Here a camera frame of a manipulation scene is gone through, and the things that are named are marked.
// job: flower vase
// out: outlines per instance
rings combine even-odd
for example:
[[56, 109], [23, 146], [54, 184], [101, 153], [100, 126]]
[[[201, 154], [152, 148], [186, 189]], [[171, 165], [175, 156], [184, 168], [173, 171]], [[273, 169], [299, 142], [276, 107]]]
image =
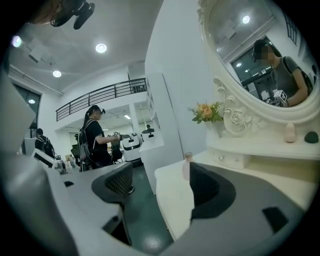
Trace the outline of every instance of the flower vase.
[[206, 140], [207, 141], [217, 141], [222, 137], [222, 132], [224, 130], [224, 122], [216, 121], [214, 123], [208, 121], [204, 122], [206, 126]]

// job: small bottle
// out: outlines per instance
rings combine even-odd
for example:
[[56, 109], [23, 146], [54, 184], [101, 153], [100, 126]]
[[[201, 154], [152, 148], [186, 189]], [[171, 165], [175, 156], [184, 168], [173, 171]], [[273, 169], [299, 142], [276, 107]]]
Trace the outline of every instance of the small bottle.
[[191, 152], [184, 154], [185, 161], [182, 164], [182, 176], [186, 181], [190, 180], [190, 162], [194, 162]]

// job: woman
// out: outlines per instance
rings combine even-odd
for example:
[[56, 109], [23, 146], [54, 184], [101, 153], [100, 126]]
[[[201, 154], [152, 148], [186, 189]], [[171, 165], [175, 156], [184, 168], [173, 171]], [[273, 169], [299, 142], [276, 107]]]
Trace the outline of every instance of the woman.
[[292, 107], [302, 103], [308, 97], [308, 87], [299, 66], [287, 56], [281, 57], [280, 52], [265, 40], [257, 40], [253, 46], [253, 61], [261, 60], [263, 65], [272, 66], [272, 79], [278, 90], [283, 90], [287, 95], [286, 106]]
[[[85, 113], [82, 127], [82, 129], [85, 129], [88, 148], [92, 153], [90, 160], [92, 162], [93, 169], [112, 165], [112, 158], [108, 153], [107, 143], [119, 140], [119, 137], [117, 136], [105, 137], [105, 134], [98, 123], [98, 120], [101, 119], [101, 115], [102, 112], [100, 108], [97, 105], [92, 105]], [[127, 195], [131, 194], [133, 191], [134, 187], [131, 186]]]

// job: white column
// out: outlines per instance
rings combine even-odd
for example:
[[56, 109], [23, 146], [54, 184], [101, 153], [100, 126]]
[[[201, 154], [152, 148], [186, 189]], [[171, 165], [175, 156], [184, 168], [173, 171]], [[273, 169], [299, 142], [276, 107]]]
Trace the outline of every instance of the white column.
[[144, 128], [147, 129], [147, 122], [146, 122], [146, 118], [145, 118], [145, 114], [144, 114], [144, 110], [142, 109], [142, 105], [140, 104], [140, 111], [143, 117], [143, 121], [144, 121]]
[[130, 108], [130, 117], [132, 120], [132, 124], [133, 124], [133, 131], [136, 134], [140, 134], [140, 130], [139, 130], [139, 122], [138, 122], [138, 117], [137, 117], [137, 112], [136, 112], [136, 108], [135, 108], [135, 104], [134, 103], [130, 103], [129, 104], [129, 108]]

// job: mirror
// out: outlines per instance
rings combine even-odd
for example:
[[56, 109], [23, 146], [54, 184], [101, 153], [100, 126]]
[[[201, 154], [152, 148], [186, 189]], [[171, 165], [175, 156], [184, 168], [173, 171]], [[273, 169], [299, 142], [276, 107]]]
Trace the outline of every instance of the mirror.
[[218, 0], [209, 33], [230, 75], [267, 104], [296, 106], [319, 82], [307, 42], [271, 0]]

